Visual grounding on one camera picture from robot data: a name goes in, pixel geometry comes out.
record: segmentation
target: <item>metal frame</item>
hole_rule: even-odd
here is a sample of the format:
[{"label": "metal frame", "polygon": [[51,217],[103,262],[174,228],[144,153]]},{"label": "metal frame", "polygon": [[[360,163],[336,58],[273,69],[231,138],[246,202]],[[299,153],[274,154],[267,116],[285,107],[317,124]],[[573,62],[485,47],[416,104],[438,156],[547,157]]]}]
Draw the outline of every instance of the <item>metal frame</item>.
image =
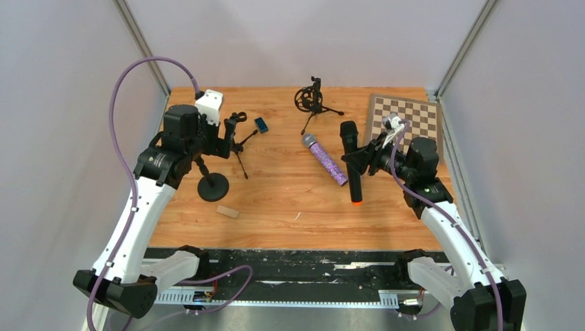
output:
[{"label": "metal frame", "polygon": [[438,102],[441,104],[443,108],[443,138],[444,138],[444,150],[445,150],[445,159],[447,161],[447,166],[449,168],[449,173],[451,175],[451,179],[453,180],[453,186],[455,189],[455,195],[457,197],[457,204],[461,209],[461,212],[464,216],[465,223],[467,228],[474,236],[475,240],[482,244],[481,234],[479,233],[479,227],[477,225],[477,217],[473,212],[475,205],[473,199],[469,194],[469,190],[466,186],[467,176],[463,170],[461,163],[459,162],[459,148],[457,144],[453,140],[451,135],[451,127],[449,121],[448,111],[446,111],[446,107],[443,104],[442,97],[447,92],[447,89],[453,82],[455,75],[461,68],[461,65],[465,61],[469,50],[473,47],[473,44],[477,40],[479,34],[484,29],[486,22],[490,18],[495,9],[496,5],[499,3],[499,0],[486,0],[484,7],[480,10],[479,14],[471,30],[467,34],[463,44],[459,48],[459,51],[455,55],[453,62],[447,69],[447,73],[445,74],[443,80],[441,81],[438,89],[432,93],[432,91],[427,91],[427,95],[429,101],[433,99],[434,102]]},{"label": "metal frame", "polygon": [[[148,44],[142,35],[142,31],[140,31],[138,23],[136,22],[134,15],[132,15],[132,11],[130,10],[130,6],[128,6],[126,0],[112,0],[112,2],[116,5],[116,8],[120,13],[120,17],[124,20],[124,23],[126,24],[130,35],[134,39],[138,50],[142,54],[142,57],[151,57],[152,52],[150,51],[150,48],[148,47]],[[170,86],[164,78],[163,72],[161,71],[158,63],[155,61],[150,61],[147,62],[147,65],[153,78],[161,88],[161,91],[168,98],[170,96]]]},{"label": "metal frame", "polygon": [[439,88],[437,89],[437,91],[435,93],[435,96],[437,97],[437,99],[440,100],[441,97],[443,95],[445,95],[445,92],[447,91],[447,89],[449,88],[449,85],[453,81],[453,77],[455,76],[455,74],[457,74],[459,67],[461,67],[461,64],[463,63],[463,61],[467,57],[467,53],[469,52],[469,50],[473,46],[475,40],[477,39],[477,36],[479,36],[480,32],[483,30],[486,22],[488,21],[495,6],[498,3],[499,3],[499,0],[487,0],[486,3],[484,4],[484,7],[479,12],[479,15],[477,16],[473,26],[471,27],[471,30],[467,34],[465,41],[461,45],[459,52],[457,52],[457,55],[455,55],[455,58],[453,59],[453,62],[451,63],[449,69],[447,70],[445,77],[443,78],[443,80],[439,84]]}]

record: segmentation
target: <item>black tripod leg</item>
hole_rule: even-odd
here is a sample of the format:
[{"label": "black tripod leg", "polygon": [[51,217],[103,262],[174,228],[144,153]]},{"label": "black tripod leg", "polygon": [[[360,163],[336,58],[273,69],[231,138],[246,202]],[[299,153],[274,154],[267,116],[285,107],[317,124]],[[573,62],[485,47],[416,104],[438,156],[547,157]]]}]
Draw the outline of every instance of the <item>black tripod leg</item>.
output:
[{"label": "black tripod leg", "polygon": [[305,124],[305,127],[303,128],[303,130],[301,131],[301,134],[305,134],[305,129],[307,128],[307,126],[309,125],[309,121],[310,119],[315,115],[314,112],[311,112],[311,115],[309,116],[309,118],[307,119],[307,123]]},{"label": "black tripod leg", "polygon": [[243,165],[243,163],[241,162],[241,159],[239,158],[239,153],[238,153],[238,152],[235,152],[235,154],[236,154],[236,157],[238,158],[239,165],[241,165],[241,170],[242,170],[242,171],[244,171],[244,177],[245,177],[246,179],[248,179],[248,174],[246,174],[246,169],[244,169],[244,165]]},{"label": "black tripod leg", "polygon": [[345,114],[344,112],[340,112],[338,110],[331,109],[331,108],[328,108],[328,107],[323,107],[323,109],[324,109],[323,112],[334,112],[334,113],[336,113],[338,115],[341,115],[341,116],[343,116]]},{"label": "black tripod leg", "polygon": [[242,140],[242,141],[241,141],[241,143],[239,143],[239,145],[241,145],[241,146],[242,146],[243,144],[245,144],[245,143],[248,141],[248,139],[252,138],[252,137],[253,137],[253,136],[255,136],[257,133],[258,133],[258,130],[254,130],[254,132],[250,133],[250,135],[249,135],[249,136],[247,136],[247,137],[246,137],[244,140]]}]

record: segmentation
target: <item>blue object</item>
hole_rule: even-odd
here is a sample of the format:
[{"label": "blue object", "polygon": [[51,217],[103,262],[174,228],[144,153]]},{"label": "blue object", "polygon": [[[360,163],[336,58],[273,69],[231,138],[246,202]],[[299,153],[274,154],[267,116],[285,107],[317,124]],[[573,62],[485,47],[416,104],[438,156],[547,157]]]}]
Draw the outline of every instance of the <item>blue object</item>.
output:
[{"label": "blue object", "polygon": [[266,126],[266,123],[261,117],[255,119],[254,122],[256,123],[258,130],[260,130],[260,133],[268,132],[268,126]]}]

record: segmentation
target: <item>microphone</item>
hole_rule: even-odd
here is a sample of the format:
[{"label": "microphone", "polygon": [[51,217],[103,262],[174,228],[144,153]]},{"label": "microphone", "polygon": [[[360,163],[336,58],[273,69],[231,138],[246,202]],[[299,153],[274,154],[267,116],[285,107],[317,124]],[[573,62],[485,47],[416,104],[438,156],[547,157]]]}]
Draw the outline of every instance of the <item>microphone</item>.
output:
[{"label": "microphone", "polygon": [[317,138],[311,133],[306,133],[303,136],[303,143],[305,147],[310,149],[312,154],[321,162],[323,167],[327,169],[329,174],[335,179],[335,181],[339,184],[339,186],[343,186],[348,182],[348,178],[346,174],[344,174],[341,169],[335,164],[335,161],[331,159],[329,154],[323,149],[321,144],[317,143]]},{"label": "microphone", "polygon": [[[354,121],[345,121],[339,126],[339,136],[344,143],[345,154],[357,150],[357,127]],[[361,175],[358,171],[347,165],[349,177],[349,193],[351,203],[361,205]]]}]

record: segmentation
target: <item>purple glitter microphone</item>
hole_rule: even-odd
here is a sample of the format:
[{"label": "purple glitter microphone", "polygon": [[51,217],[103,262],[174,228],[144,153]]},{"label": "purple glitter microphone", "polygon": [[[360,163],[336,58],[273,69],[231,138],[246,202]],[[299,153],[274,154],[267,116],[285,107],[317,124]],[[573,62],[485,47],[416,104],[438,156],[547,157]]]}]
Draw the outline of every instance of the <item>purple glitter microphone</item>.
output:
[{"label": "purple glitter microphone", "polygon": [[329,174],[331,174],[339,186],[346,185],[348,182],[346,174],[344,174],[344,172],[339,169],[329,154],[327,154],[323,147],[317,143],[317,138],[315,138],[314,135],[311,133],[306,133],[303,136],[303,143],[308,149],[311,150],[312,154],[317,158],[317,160],[319,160],[319,162],[321,162],[323,167],[329,171]]}]

